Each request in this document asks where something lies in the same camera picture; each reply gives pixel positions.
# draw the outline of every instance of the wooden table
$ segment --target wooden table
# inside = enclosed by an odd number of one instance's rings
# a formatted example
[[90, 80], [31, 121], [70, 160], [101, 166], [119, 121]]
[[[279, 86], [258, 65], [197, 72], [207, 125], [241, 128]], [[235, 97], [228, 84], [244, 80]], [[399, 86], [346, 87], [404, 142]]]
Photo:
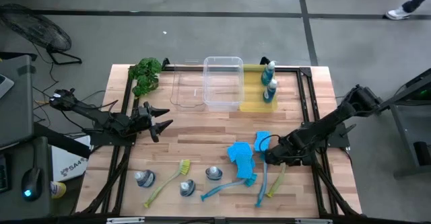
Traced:
[[[121, 104], [127, 81], [127, 69], [130, 65], [113, 65], [104, 104], [113, 100], [119, 102], [112, 109], [121, 110]], [[335, 95], [328, 67], [311, 67], [312, 78], [321, 117], [336, 108]], [[201, 80], [202, 73], [189, 72], [187, 79]], [[274, 113], [244, 112], [195, 112], [182, 111], [170, 102], [172, 94], [173, 72], [161, 73], [160, 86], [148, 96], [140, 99], [140, 105], [149, 101], [157, 108], [169, 108], [170, 112], [157, 118], [156, 122], [173, 119], [174, 122], [162, 133], [159, 143], [153, 143], [149, 133], [138, 135], [132, 148], [125, 183], [122, 216], [179, 216], [179, 217], [318, 217], [316, 197], [312, 181], [311, 168], [306, 166], [288, 167], [282, 185], [273, 198], [264, 198], [261, 208], [256, 208], [257, 194], [263, 181], [263, 163], [257, 154], [253, 155], [257, 165], [257, 181], [247, 188], [235, 186], [225, 189], [205, 202], [200, 195], [220, 184], [235, 181], [236, 166], [230, 163], [226, 148], [235, 141], [255, 142], [258, 130], [270, 130], [273, 134], [286, 135], [300, 126], [303, 121], [296, 76], [293, 73], [277, 73], [278, 110]], [[129, 102], [130, 114], [133, 94]], [[273, 138], [270, 147], [277, 139]], [[77, 210], [86, 208], [96, 197], [106, 182], [112, 147], [101, 147], [89, 159]], [[347, 155], [339, 149], [327, 152], [334, 185], [353, 209], [360, 212], [360, 203], [352, 167]], [[182, 159], [191, 160], [191, 169], [187, 176], [181, 175], [169, 183], [146, 209], [143, 203], [164, 180], [177, 169]], [[223, 170], [220, 181], [210, 181], [205, 176], [205, 169], [216, 165]], [[140, 188], [133, 177], [134, 171], [152, 170], [156, 173], [156, 183], [151, 188]], [[267, 191], [275, 182], [280, 171], [279, 166], [269, 165]], [[193, 179], [197, 183], [196, 192], [190, 197], [181, 197], [179, 183]], [[325, 206], [329, 210], [328, 194], [322, 183]], [[111, 205], [117, 193], [117, 186], [112, 189]]]

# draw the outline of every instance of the concrete floor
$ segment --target concrete floor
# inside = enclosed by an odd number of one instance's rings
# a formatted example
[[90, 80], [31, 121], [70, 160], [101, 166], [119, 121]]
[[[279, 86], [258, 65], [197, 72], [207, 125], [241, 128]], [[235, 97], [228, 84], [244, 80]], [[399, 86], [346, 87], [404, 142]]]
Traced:
[[[306, 0], [309, 13], [383, 14], [405, 0]], [[300, 13], [299, 0], [0, 0], [34, 9], [99, 9], [126, 11]], [[418, 13], [431, 14], [431, 0]], [[104, 89], [114, 63], [137, 63], [143, 57], [203, 62], [207, 56], [235, 55], [245, 63], [267, 56], [285, 65], [310, 65], [302, 18], [256, 17], [102, 17], [47, 16], [73, 41], [69, 51], [83, 65], [55, 67], [56, 88], [76, 89], [83, 98]], [[431, 20], [311, 20], [318, 63], [329, 66], [338, 96], [355, 84], [370, 87], [382, 99], [429, 68]], [[3, 26], [0, 50], [35, 52], [33, 46]], [[51, 84], [50, 65], [38, 59], [34, 85]], [[100, 104], [103, 94], [89, 99]], [[78, 131], [60, 112], [45, 108], [51, 128]], [[90, 122], [70, 114], [84, 126]], [[350, 133], [352, 159], [364, 214], [388, 219], [431, 220], [431, 175], [395, 180], [393, 172], [410, 164], [389, 112], [354, 118]]]

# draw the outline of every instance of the fake plant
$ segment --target fake plant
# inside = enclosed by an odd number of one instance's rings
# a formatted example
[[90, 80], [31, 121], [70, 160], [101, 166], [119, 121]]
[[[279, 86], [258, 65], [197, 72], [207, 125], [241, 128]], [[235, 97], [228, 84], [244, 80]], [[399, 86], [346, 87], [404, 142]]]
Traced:
[[129, 76], [137, 80], [137, 85], [132, 89], [136, 98], [157, 89], [159, 79], [156, 74], [160, 71], [162, 65], [155, 58], [144, 58], [129, 70]]

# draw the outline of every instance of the shoe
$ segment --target shoe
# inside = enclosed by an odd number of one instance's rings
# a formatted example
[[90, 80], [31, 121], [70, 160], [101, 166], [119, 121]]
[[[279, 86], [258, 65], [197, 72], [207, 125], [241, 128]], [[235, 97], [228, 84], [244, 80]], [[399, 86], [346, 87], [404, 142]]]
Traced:
[[385, 16], [391, 20], [407, 19], [410, 17], [410, 15], [411, 13], [405, 12], [402, 6], [398, 9], [390, 10], [385, 14]]

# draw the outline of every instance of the black fan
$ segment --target black fan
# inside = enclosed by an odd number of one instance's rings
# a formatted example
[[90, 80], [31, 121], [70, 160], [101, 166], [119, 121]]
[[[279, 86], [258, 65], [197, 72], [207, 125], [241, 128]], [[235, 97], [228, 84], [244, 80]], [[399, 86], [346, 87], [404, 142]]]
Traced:
[[[42, 15], [35, 15], [31, 9], [17, 4], [0, 6], [0, 20], [31, 43], [46, 49], [56, 65], [82, 63], [81, 59], [64, 53], [72, 47], [72, 41], [58, 25]], [[59, 63], [53, 54], [58, 53], [76, 61]]]

